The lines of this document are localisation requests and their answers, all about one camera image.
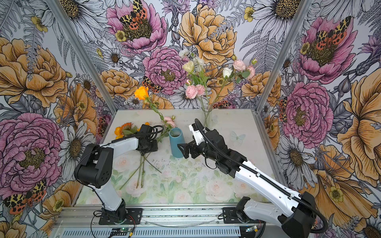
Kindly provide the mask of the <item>teal cylindrical vase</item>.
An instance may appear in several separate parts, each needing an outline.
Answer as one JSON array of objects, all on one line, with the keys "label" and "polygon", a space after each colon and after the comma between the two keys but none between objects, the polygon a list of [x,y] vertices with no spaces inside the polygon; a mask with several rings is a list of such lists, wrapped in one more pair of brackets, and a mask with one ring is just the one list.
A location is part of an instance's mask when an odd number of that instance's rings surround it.
[{"label": "teal cylindrical vase", "polygon": [[178,144],[184,144],[185,139],[183,132],[180,128],[173,128],[170,130],[169,133],[169,140],[170,140],[170,146],[171,146],[171,152],[172,155],[175,158],[183,158],[183,154],[178,148]]}]

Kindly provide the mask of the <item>orange daisy flower stem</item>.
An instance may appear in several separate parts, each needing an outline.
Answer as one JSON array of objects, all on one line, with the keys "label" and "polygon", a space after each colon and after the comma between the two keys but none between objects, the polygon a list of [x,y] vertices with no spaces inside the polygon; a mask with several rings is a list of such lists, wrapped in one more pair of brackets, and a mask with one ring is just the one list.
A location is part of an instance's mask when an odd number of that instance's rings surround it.
[{"label": "orange daisy flower stem", "polygon": [[143,137],[143,142],[138,144],[138,152],[140,153],[139,158],[139,166],[131,172],[128,179],[120,186],[120,189],[125,187],[130,181],[134,178],[135,174],[138,174],[138,179],[135,184],[135,189],[144,188],[145,185],[145,175],[146,163],[154,169],[158,173],[162,173],[152,162],[148,160],[150,155],[153,152],[158,151],[158,139],[161,139],[162,132],[164,131],[164,126],[151,126],[150,123],[144,123],[140,128],[135,126],[133,123],[126,123],[120,126],[119,134],[115,133],[115,135],[119,138],[125,138],[128,136],[139,134],[140,132],[143,134],[147,134],[147,136]]}]

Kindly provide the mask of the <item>pink white rose stem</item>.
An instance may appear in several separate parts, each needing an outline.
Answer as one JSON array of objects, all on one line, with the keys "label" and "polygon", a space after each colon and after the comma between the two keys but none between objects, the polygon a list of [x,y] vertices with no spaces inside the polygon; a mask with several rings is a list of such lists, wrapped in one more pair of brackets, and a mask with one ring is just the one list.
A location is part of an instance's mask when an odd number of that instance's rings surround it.
[{"label": "pink white rose stem", "polygon": [[175,128],[176,127],[176,124],[174,123],[173,119],[171,117],[164,117],[164,121],[165,123],[163,123],[161,121],[161,124],[162,126],[164,126],[164,131],[162,132],[162,136],[161,136],[161,139],[158,139],[158,144],[166,137],[169,136],[169,132],[171,129]]}]

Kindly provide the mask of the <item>clear glass vase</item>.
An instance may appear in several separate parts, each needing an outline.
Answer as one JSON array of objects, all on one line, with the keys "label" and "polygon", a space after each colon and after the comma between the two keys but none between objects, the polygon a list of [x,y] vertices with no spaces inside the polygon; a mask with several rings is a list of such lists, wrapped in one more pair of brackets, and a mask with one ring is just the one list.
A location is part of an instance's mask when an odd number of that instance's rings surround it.
[{"label": "clear glass vase", "polygon": [[201,124],[208,129],[213,128],[213,122],[212,122],[212,111],[206,109],[202,112],[202,117],[200,119]]}]

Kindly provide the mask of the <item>light pink peony stem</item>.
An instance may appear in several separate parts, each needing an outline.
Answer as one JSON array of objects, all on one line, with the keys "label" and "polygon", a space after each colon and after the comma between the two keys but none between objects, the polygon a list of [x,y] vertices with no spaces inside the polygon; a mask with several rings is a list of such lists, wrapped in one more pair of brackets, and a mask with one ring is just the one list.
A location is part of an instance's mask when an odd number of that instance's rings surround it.
[{"label": "light pink peony stem", "polygon": [[201,104],[202,111],[209,110],[209,98],[207,89],[201,85],[190,85],[186,88],[186,97],[188,99],[197,99]]}]

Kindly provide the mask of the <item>pink rosebud stem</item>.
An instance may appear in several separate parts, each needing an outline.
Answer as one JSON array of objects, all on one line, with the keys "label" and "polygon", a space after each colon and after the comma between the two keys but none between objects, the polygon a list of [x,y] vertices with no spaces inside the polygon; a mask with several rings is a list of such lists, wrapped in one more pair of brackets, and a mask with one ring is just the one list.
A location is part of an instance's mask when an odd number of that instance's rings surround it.
[{"label": "pink rosebud stem", "polygon": [[209,112],[213,109],[228,109],[232,107],[232,103],[225,99],[225,97],[233,90],[233,71],[231,67],[212,71],[211,79],[207,82],[207,87],[211,92],[209,96]]}]

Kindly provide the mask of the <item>pink carnation flower stem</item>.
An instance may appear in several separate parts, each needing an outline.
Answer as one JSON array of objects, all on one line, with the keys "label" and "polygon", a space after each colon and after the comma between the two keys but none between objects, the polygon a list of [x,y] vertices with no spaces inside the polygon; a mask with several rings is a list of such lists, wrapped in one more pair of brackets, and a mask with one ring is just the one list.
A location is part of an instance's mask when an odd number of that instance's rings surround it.
[{"label": "pink carnation flower stem", "polygon": [[253,59],[249,64],[245,64],[242,60],[234,60],[231,66],[233,68],[232,82],[233,90],[229,92],[228,95],[238,91],[239,86],[246,82],[248,79],[252,78],[256,73],[255,66],[258,64],[257,59]]}]

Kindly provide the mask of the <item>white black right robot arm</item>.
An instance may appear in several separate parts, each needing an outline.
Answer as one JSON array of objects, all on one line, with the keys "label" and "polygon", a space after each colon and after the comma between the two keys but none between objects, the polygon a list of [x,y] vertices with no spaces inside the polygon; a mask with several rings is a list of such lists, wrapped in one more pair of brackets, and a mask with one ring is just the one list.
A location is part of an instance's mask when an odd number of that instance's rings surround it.
[{"label": "white black right robot arm", "polygon": [[263,221],[281,227],[290,238],[307,238],[310,234],[323,234],[328,221],[316,208],[315,198],[308,192],[300,194],[263,173],[241,153],[227,147],[217,130],[194,129],[193,141],[178,144],[185,158],[202,155],[215,162],[222,173],[241,181],[270,201],[255,202],[247,196],[235,207],[235,217],[241,223]]}]

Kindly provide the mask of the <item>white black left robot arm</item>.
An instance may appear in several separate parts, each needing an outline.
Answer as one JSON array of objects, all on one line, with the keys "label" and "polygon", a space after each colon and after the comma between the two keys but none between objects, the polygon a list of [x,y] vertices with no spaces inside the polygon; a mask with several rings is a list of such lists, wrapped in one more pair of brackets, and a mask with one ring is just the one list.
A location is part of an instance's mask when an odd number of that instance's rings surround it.
[{"label": "white black left robot arm", "polygon": [[158,150],[157,135],[164,127],[142,125],[140,131],[115,139],[106,144],[91,143],[86,146],[74,178],[84,186],[91,188],[102,204],[101,217],[107,222],[121,224],[126,221],[128,212],[125,201],[118,195],[110,181],[113,160],[129,151],[138,151],[140,155]]}]

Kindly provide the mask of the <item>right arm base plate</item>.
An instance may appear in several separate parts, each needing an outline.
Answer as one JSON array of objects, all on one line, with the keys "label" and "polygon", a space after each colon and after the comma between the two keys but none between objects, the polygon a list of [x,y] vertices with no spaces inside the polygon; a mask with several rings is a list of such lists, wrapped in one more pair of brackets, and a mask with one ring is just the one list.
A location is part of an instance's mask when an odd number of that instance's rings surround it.
[{"label": "right arm base plate", "polygon": [[243,212],[238,211],[235,207],[223,207],[222,213],[218,216],[219,220],[223,220],[224,224],[259,224],[260,220],[253,220]]}]

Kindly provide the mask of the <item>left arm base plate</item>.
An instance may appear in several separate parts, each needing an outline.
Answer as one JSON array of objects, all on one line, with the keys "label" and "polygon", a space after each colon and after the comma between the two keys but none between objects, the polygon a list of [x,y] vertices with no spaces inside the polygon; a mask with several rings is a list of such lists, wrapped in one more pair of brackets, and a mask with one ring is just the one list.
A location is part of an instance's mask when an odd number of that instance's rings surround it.
[{"label": "left arm base plate", "polygon": [[126,208],[119,211],[102,211],[100,225],[139,225],[142,218],[142,208]]}]

